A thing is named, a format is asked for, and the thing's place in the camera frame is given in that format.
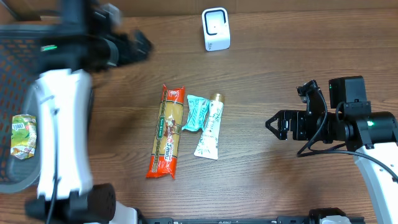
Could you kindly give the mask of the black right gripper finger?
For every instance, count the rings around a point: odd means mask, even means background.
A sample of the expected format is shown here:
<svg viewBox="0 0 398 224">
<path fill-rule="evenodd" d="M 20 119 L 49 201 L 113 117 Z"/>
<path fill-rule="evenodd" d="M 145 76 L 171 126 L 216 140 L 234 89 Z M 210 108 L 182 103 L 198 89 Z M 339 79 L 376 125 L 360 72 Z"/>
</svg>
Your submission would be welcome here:
<svg viewBox="0 0 398 224">
<path fill-rule="evenodd" d="M 286 140 L 287 132 L 289 131 L 289 122 L 283 121 L 282 124 L 278 124 L 277 128 L 273 127 L 271 123 L 266 123 L 266 128 L 270 130 L 279 140 Z"/>
<path fill-rule="evenodd" d="M 273 117 L 266 121 L 266 124 L 271 124 L 274 121 L 285 121 L 289 119 L 289 112 L 287 110 L 278 111 Z"/>
</svg>

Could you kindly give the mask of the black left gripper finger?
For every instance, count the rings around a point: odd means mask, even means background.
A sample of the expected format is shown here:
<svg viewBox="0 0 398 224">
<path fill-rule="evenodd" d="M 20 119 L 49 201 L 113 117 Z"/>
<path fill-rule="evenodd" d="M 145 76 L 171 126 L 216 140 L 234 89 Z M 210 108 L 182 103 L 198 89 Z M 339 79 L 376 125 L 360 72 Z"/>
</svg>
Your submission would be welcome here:
<svg viewBox="0 0 398 224">
<path fill-rule="evenodd" d="M 140 30 L 133 32 L 133 42 L 135 48 L 141 52 L 149 53 L 153 49 L 152 42 Z"/>
<path fill-rule="evenodd" d="M 143 51 L 140 49 L 134 50 L 131 56 L 131 63 L 139 63 L 149 60 L 151 51 Z"/>
</svg>

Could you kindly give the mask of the white tube with gold cap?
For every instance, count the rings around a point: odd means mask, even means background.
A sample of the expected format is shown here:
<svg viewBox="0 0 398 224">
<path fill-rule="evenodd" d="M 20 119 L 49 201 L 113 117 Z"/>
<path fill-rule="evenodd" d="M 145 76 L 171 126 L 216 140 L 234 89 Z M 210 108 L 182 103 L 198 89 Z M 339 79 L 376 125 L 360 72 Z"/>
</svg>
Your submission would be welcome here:
<svg viewBox="0 0 398 224">
<path fill-rule="evenodd" d="M 223 108 L 224 96 L 220 93 L 215 93 L 210 98 L 209 114 L 205 129 L 201 134 L 194 156 L 218 160 L 218 141 Z"/>
</svg>

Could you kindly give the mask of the teal snack packet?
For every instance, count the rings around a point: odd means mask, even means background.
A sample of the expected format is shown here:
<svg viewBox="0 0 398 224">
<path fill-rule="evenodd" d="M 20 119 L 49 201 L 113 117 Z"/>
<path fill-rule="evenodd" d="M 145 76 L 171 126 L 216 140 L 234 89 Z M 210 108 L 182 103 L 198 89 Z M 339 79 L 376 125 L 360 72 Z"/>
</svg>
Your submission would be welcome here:
<svg viewBox="0 0 398 224">
<path fill-rule="evenodd" d="M 187 100 L 189 112 L 187 122 L 182 127 L 182 130 L 196 132 L 199 129 L 204 129 L 210 101 L 195 95 L 188 95 Z"/>
</svg>

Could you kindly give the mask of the orange spaghetti packet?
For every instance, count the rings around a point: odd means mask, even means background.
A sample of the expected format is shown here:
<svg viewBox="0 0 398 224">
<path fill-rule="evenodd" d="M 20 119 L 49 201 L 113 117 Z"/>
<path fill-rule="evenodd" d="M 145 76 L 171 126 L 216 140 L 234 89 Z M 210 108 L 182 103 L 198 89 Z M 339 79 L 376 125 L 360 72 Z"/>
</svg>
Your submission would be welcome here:
<svg viewBox="0 0 398 224">
<path fill-rule="evenodd" d="M 162 87 L 159 114 L 147 178 L 164 175 L 175 177 L 178 159 L 178 145 L 182 132 L 183 103 L 185 88 Z"/>
</svg>

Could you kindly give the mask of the green juice pouch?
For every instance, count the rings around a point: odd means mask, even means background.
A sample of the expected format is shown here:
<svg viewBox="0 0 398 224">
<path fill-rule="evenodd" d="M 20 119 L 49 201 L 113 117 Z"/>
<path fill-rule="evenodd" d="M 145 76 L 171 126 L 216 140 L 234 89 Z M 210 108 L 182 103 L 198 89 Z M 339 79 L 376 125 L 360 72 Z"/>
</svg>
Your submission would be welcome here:
<svg viewBox="0 0 398 224">
<path fill-rule="evenodd" d="M 34 157 L 37 146 L 35 116 L 19 114 L 12 117 L 11 155 L 20 159 Z"/>
</svg>

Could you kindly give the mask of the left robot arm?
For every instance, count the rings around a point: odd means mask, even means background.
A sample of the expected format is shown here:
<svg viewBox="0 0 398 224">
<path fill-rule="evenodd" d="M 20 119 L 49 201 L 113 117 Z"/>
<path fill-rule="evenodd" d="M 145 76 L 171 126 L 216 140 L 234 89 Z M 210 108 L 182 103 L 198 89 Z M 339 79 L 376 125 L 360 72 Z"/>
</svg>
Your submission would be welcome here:
<svg viewBox="0 0 398 224">
<path fill-rule="evenodd" d="M 40 40 L 38 107 L 40 177 L 27 216 L 45 223 L 140 224 L 140 212 L 116 200 L 111 184 L 94 184 L 88 158 L 92 72 L 146 60 L 141 31 L 118 33 L 119 9 L 89 0 L 62 0 L 60 22 Z"/>
</svg>

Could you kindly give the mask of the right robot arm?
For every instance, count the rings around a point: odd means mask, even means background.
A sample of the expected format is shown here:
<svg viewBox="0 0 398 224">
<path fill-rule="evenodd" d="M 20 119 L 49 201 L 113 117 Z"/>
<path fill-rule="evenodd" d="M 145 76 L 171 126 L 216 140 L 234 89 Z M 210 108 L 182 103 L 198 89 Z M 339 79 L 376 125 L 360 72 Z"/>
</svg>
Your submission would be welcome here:
<svg viewBox="0 0 398 224">
<path fill-rule="evenodd" d="M 346 154 L 354 159 L 379 223 L 397 223 L 397 120 L 372 112 L 362 76 L 328 82 L 330 103 L 315 80 L 297 87 L 304 111 L 280 110 L 265 126 L 278 139 L 305 141 L 297 157 Z"/>
</svg>

